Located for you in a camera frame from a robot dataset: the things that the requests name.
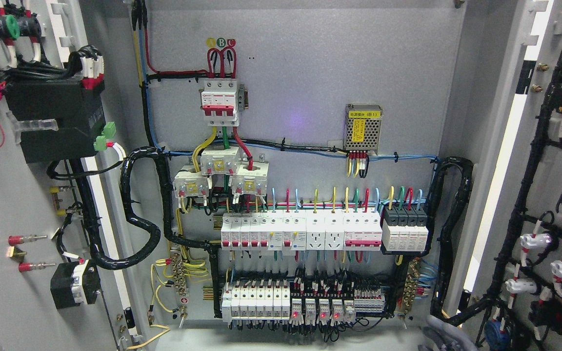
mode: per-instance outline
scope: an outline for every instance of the green wire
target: green wire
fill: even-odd
[[[355,212],[357,212],[357,207],[359,207],[359,188],[355,188]]]
[[[402,210],[402,202],[404,201],[404,187],[400,187],[400,195],[399,195],[399,211]]]

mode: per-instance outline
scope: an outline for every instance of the red wire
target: red wire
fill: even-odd
[[[222,51],[221,51],[221,78],[225,78],[225,71],[224,71],[224,63],[225,63],[225,51],[230,50],[234,53],[234,63],[232,65],[232,71],[231,71],[231,78],[235,79],[236,78],[236,71],[237,71],[237,67],[238,67],[238,55],[236,54],[236,50],[232,47],[232,46],[227,46],[225,47]]]
[[[243,149],[244,153],[246,154],[246,158],[248,159],[248,168],[247,169],[249,171],[252,171],[253,170],[253,156],[250,154],[250,151],[248,150],[246,145],[244,145],[244,142],[241,140],[240,136],[238,135],[238,127],[234,127],[234,139],[236,140],[238,145],[241,147],[241,149]]]
[[[411,202],[413,200],[413,188],[412,187],[409,187],[408,189],[406,189],[406,193],[404,194],[403,203],[406,201],[407,196],[409,196],[409,202],[406,205],[406,210],[410,211],[411,210]]]
[[[290,211],[290,188],[285,188],[285,211]]]
[[[368,211],[368,200],[370,200],[370,188],[365,189],[365,204],[363,208],[364,213]]]
[[[158,71],[155,69],[151,64],[151,57],[149,55],[149,31],[147,29],[144,30],[144,51],[145,55],[147,56],[147,66],[158,74],[194,74],[194,73],[206,73],[209,74],[208,71],[204,69],[199,69],[198,71]]]
[[[209,69],[207,73],[207,77],[214,78],[214,75],[216,73],[216,71],[214,71],[214,68],[212,67],[212,58],[211,58],[212,53],[217,54],[218,60],[220,60],[221,62],[221,78],[225,78],[225,60],[222,59],[223,53],[219,49],[216,49],[215,47],[212,47],[207,51],[207,68]]]
[[[4,146],[4,144],[6,144],[6,133],[4,133],[4,129],[1,126],[1,123],[0,123],[0,132],[1,132],[1,144],[0,144],[0,149],[1,149],[1,147]]]

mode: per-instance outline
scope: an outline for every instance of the yellow wire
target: yellow wire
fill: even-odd
[[[337,189],[335,187],[333,187],[333,209],[331,210],[331,213],[335,213],[335,192],[337,191]]]
[[[138,84],[142,86],[142,64],[140,62],[140,48],[138,47],[138,33],[134,34],[134,52],[136,53],[136,69],[138,70]]]
[[[314,213],[318,213],[318,189],[316,189],[316,194],[314,195]]]
[[[162,303],[162,300],[160,300],[160,297],[158,296],[158,291],[160,290],[161,287],[163,287],[163,285],[158,285],[158,287],[156,288],[154,298],[158,301],[158,304],[163,308],[164,311],[166,311],[168,313],[172,313],[172,310],[167,309],[167,307],[164,306],[164,304]]]
[[[353,174],[353,178],[357,178],[359,174],[359,158],[355,158],[355,173]]]
[[[135,350],[135,349],[140,349],[141,347],[145,347],[146,345],[149,345],[151,342],[154,342],[156,339],[158,339],[159,337],[161,337],[162,335],[168,333],[170,331],[170,328],[165,326],[165,325],[160,325],[160,324],[151,324],[151,327],[155,327],[155,328],[161,328],[163,329],[163,331],[161,331],[160,333],[158,333],[158,335],[150,338],[149,340],[147,340],[146,342],[143,342],[140,345],[133,345],[130,347],[127,347],[125,350]]]
[[[346,213],[348,213],[348,187],[346,187],[346,195],[344,196],[344,205],[346,206]]]
[[[394,187],[393,187],[393,186],[390,188],[390,197],[389,197],[389,200],[390,200],[390,204],[388,205],[387,209],[391,210],[391,209],[392,209],[392,205],[393,205],[393,203],[394,203]]]
[[[216,132],[217,132],[217,128],[212,127],[212,134],[208,138],[206,138],[206,140],[202,142],[201,145],[197,146],[196,149],[194,149],[194,152],[192,153],[192,163],[194,164],[194,171],[196,173],[199,173],[201,171],[201,167],[199,166],[199,160],[197,159],[197,156],[199,155],[202,149],[205,149],[206,147],[209,146],[209,144],[212,144],[212,141],[214,141],[214,139],[216,138]]]

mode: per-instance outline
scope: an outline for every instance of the blue wire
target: blue wire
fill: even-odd
[[[419,189],[419,194],[418,194],[418,205],[415,207],[415,209],[417,209],[418,211],[420,210],[420,204],[422,203],[422,197],[423,197],[424,193],[422,191],[422,189]]]
[[[381,193],[378,188],[375,189],[377,190],[377,205],[374,207],[374,211],[377,213],[379,211],[379,207],[381,207]]]
[[[277,211],[277,198],[275,197],[275,188],[272,188],[272,211]]]
[[[142,54],[144,52],[144,46],[142,43],[142,36],[143,36],[143,32],[142,29],[138,29],[138,47],[140,47],[140,66],[142,66],[142,76],[144,77],[144,82],[143,84],[147,84],[147,62],[145,61],[144,55]],[[151,107],[151,97],[149,94],[149,87],[145,88],[145,95],[147,97],[147,112],[149,114],[149,129],[150,129],[150,134],[151,134],[151,140],[153,142],[153,145],[158,148],[158,149],[162,149],[161,147],[159,147],[158,145],[158,138],[156,138],[156,130],[155,127],[153,125],[153,109]],[[175,151],[163,151],[164,153],[173,155],[173,156],[190,156],[192,155],[192,153],[177,153]]]

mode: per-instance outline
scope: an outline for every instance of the black wire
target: black wire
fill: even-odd
[[[60,164],[59,160],[53,161],[51,162],[51,164],[49,164],[49,167],[47,167],[47,176],[55,180],[74,180],[77,178],[96,176],[99,174],[106,173],[107,171],[111,171],[112,169],[115,169],[116,167],[120,166],[120,164],[122,164],[122,161],[119,160],[112,166],[107,167],[105,169],[99,169],[98,171],[86,171],[86,172],[71,173],[66,175],[56,172],[56,167],[58,166],[58,164]]]

